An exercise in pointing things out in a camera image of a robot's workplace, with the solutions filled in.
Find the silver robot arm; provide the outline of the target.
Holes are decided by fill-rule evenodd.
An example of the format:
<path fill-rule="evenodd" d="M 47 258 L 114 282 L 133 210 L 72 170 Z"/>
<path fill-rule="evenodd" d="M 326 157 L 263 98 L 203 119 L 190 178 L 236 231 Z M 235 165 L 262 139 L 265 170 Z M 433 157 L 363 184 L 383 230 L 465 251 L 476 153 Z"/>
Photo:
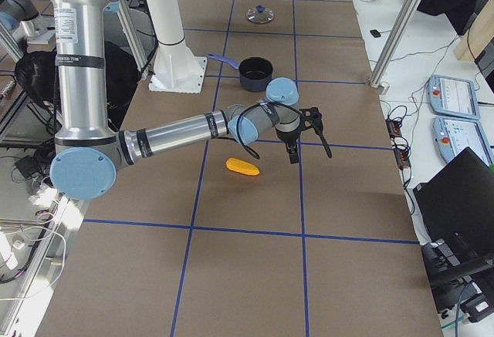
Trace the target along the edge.
<path fill-rule="evenodd" d="M 291 147 L 303 125 L 296 84 L 272 80 L 252 106 L 233 105 L 163 126 L 114 132 L 107 123 L 103 11 L 110 0 L 50 0 L 56 26 L 56 65 L 63 125 L 50 167 L 53 185 L 89 201 L 105 194 L 117 171 L 166 150 L 231 135 L 247 145 L 275 129 Z"/>
<path fill-rule="evenodd" d="M 53 20 L 41 15 L 32 0 L 1 0 L 1 23 L 28 44 L 46 45 L 55 35 Z"/>

